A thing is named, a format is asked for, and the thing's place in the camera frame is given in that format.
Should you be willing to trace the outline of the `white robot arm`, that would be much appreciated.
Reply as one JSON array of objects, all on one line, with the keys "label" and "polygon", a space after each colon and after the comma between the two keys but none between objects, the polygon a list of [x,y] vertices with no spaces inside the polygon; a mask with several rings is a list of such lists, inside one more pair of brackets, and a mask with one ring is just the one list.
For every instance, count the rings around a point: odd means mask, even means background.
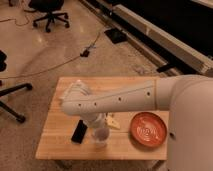
[{"label": "white robot arm", "polygon": [[213,78],[180,75],[93,94],[78,80],[65,91],[62,111],[98,125],[108,112],[167,110],[168,171],[213,171]]}]

